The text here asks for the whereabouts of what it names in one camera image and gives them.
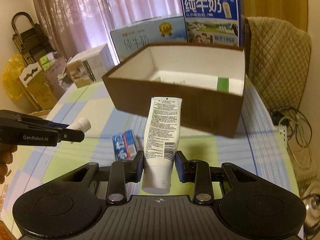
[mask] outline barcode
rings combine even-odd
[[[164,143],[164,158],[173,161],[174,154],[175,154],[176,144],[172,142],[165,142]]]
[[[87,74],[89,75],[90,80],[91,80],[92,82],[94,82],[94,81],[96,80],[96,78],[94,77],[94,74],[92,73],[92,70],[91,70],[91,68],[90,68],[90,65],[89,65],[88,61],[87,61],[87,60],[84,60],[84,61],[82,62],[82,64],[83,64],[83,66],[84,66]]]

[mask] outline human hand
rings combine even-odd
[[[0,184],[3,184],[5,181],[5,175],[8,173],[8,164],[11,164],[13,161],[12,153],[18,150],[17,145],[11,145],[6,149],[5,152],[0,154]]]

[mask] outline yellow plastic bag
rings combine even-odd
[[[23,91],[20,87],[17,78],[21,75],[26,64],[20,54],[14,54],[5,65],[2,72],[2,85],[5,92],[14,101],[21,98]]]

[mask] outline green stripe label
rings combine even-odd
[[[229,92],[229,78],[218,77],[217,91]]]

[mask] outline white tube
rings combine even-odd
[[[152,98],[144,132],[142,190],[167,194],[171,187],[174,155],[180,138],[181,98]]]
[[[67,129],[80,130],[85,133],[91,129],[91,124],[88,119],[81,117],[78,121],[75,121],[71,125],[69,125]]]

